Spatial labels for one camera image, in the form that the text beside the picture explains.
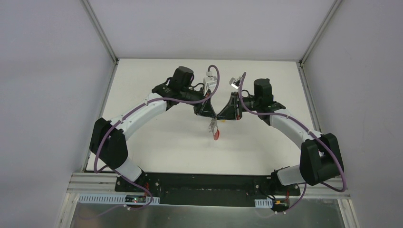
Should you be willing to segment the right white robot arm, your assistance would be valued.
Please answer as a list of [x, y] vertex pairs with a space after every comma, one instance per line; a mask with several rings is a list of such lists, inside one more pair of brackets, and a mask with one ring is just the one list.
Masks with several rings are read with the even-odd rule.
[[254, 114], [282, 132], [300, 149], [298, 165], [273, 172], [275, 178], [270, 181], [270, 190], [280, 195], [291, 184], [314, 186], [339, 176], [344, 165], [336, 136], [309, 130], [284, 105], [275, 101], [268, 78], [256, 79], [253, 85], [253, 95], [243, 97], [241, 91], [232, 92], [217, 119], [240, 120], [244, 112]]

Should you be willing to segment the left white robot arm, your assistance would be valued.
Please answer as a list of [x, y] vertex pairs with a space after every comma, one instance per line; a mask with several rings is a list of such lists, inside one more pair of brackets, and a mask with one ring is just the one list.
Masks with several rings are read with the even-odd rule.
[[141, 176], [143, 170], [129, 158], [127, 140], [148, 121], [183, 103], [196, 108], [207, 104], [216, 93], [221, 76], [215, 65], [210, 65], [203, 79], [203, 89], [196, 91], [192, 86], [194, 72], [179, 66], [172, 77], [157, 85], [151, 93], [132, 110], [110, 120], [99, 118], [94, 124], [89, 150], [96, 156], [94, 172], [99, 173], [97, 162], [126, 178], [127, 186], [133, 192], [140, 192], [145, 186]]

